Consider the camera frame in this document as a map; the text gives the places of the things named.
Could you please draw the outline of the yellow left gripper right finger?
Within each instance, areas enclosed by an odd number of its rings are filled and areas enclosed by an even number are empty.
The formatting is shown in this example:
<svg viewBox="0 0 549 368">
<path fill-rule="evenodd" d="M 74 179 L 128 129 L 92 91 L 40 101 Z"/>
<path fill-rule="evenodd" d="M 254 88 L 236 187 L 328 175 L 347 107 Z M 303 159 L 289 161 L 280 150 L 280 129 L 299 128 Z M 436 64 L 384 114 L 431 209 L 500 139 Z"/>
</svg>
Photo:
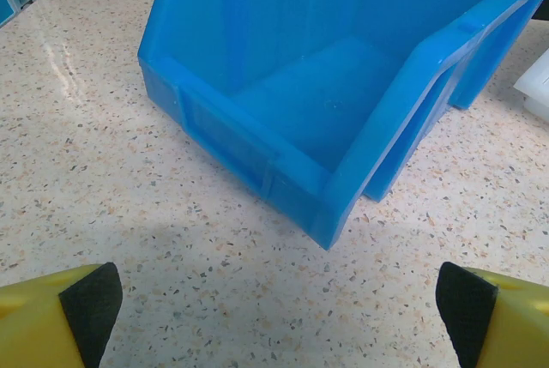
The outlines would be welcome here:
<svg viewBox="0 0 549 368">
<path fill-rule="evenodd" d="M 548 287 L 444 262 L 436 304 L 461 367 L 548 366 Z"/>
</svg>

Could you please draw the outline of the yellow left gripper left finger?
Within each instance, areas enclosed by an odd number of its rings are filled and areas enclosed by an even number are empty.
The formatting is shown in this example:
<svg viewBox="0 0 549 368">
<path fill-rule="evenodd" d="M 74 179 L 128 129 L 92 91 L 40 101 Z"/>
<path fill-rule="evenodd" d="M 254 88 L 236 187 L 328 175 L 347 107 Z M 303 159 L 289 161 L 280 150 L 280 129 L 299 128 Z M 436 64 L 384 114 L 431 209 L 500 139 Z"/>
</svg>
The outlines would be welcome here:
<svg viewBox="0 0 549 368">
<path fill-rule="evenodd" d="M 1 288 L 2 367 L 98 367 L 123 300 L 112 262 Z"/>
</svg>

